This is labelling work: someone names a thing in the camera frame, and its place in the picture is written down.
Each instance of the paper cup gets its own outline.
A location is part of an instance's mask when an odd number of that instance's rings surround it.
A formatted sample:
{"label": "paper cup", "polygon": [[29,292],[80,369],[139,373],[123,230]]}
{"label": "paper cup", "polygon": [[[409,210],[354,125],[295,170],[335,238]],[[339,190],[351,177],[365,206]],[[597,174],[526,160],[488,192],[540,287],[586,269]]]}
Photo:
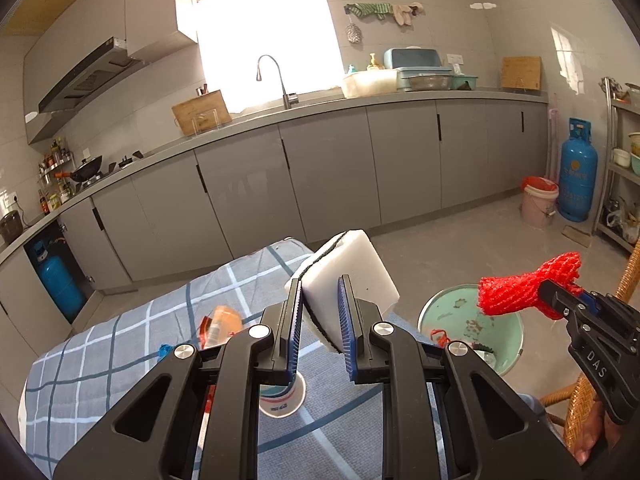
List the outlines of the paper cup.
{"label": "paper cup", "polygon": [[260,386],[260,411],[271,418],[295,413],[305,400],[306,382],[300,372],[289,386]]}

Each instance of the wok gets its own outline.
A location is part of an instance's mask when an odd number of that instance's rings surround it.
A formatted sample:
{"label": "wok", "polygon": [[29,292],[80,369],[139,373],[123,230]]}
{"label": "wok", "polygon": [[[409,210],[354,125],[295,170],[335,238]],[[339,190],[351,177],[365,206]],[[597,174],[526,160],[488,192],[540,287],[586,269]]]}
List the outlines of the wok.
{"label": "wok", "polygon": [[102,165],[102,156],[97,156],[95,158],[90,158],[86,161],[82,166],[77,168],[75,171],[56,173],[55,177],[71,177],[71,180],[74,182],[84,182],[85,180],[89,180],[92,176],[95,176],[99,171]]}

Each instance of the cutting board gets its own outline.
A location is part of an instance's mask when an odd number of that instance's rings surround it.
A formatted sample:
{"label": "cutting board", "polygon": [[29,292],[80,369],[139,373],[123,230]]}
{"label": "cutting board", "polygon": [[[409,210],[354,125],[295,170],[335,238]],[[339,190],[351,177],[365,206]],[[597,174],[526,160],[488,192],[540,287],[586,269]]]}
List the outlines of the cutting board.
{"label": "cutting board", "polygon": [[206,132],[220,124],[231,122],[231,116],[226,110],[225,100],[220,90],[174,105],[171,110],[185,135]]}
{"label": "cutting board", "polygon": [[502,88],[540,90],[542,58],[540,56],[517,56],[502,58]]}

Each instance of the kitchen countertop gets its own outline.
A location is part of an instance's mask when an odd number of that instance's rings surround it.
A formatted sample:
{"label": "kitchen countertop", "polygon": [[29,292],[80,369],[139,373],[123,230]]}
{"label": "kitchen countertop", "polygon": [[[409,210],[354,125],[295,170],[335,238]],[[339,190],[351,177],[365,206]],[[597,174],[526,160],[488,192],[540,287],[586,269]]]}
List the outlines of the kitchen countertop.
{"label": "kitchen countertop", "polygon": [[85,198],[92,194],[104,189],[115,182],[126,178],[138,171],[144,170],[153,164],[162,162],[167,158],[171,158],[175,155],[180,155],[188,150],[194,150],[204,144],[215,142],[216,140],[225,139],[236,134],[241,134],[249,130],[261,128],[262,126],[269,126],[270,124],[281,123],[283,121],[289,121],[292,119],[298,119],[301,117],[311,116],[315,114],[322,114],[326,112],[334,112],[337,110],[345,110],[348,108],[357,108],[362,106],[370,106],[377,104],[399,103],[407,101],[424,101],[434,99],[499,99],[499,100],[513,100],[513,101],[528,101],[538,103],[548,103],[546,93],[542,95],[533,94],[521,94],[509,91],[500,90],[475,90],[475,91],[427,91],[427,92],[396,92],[393,94],[384,94],[370,97],[359,97],[352,99],[336,99],[332,101],[321,102],[317,104],[299,105],[291,110],[283,110],[277,108],[270,108],[259,112],[258,114],[252,114],[248,118],[237,118],[226,126],[222,126],[219,129],[211,130],[210,132],[202,133],[197,136],[183,137],[177,139],[174,142],[170,142],[156,150],[153,150],[152,154],[145,156],[141,160],[137,160],[132,164],[129,164],[122,170],[115,171],[105,178],[99,180],[96,184],[81,191],[71,200],[64,203],[55,211],[52,211],[44,218],[41,218],[32,227],[26,229],[20,237],[13,241],[10,245],[6,246],[0,252],[0,264],[4,262],[17,248],[21,247],[31,238],[33,238],[38,232],[44,229],[47,225],[53,222],[62,212],[73,207],[75,204],[81,202]]}

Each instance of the blue gas cylinder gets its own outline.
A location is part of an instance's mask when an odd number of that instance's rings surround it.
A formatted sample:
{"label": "blue gas cylinder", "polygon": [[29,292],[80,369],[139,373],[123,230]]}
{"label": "blue gas cylinder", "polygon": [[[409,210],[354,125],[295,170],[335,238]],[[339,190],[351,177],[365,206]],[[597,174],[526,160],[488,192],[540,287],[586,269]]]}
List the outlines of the blue gas cylinder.
{"label": "blue gas cylinder", "polygon": [[47,289],[60,312],[71,323],[82,306],[84,305],[84,296],[78,289],[78,286],[71,278],[71,274],[66,270],[62,259],[56,255],[50,255],[44,247],[42,241],[38,241],[33,250],[38,259],[38,269],[36,272],[40,277],[40,281]]}
{"label": "blue gas cylinder", "polygon": [[596,183],[598,153],[591,145],[591,123],[569,119],[569,138],[562,144],[558,211],[573,222],[589,216]]}

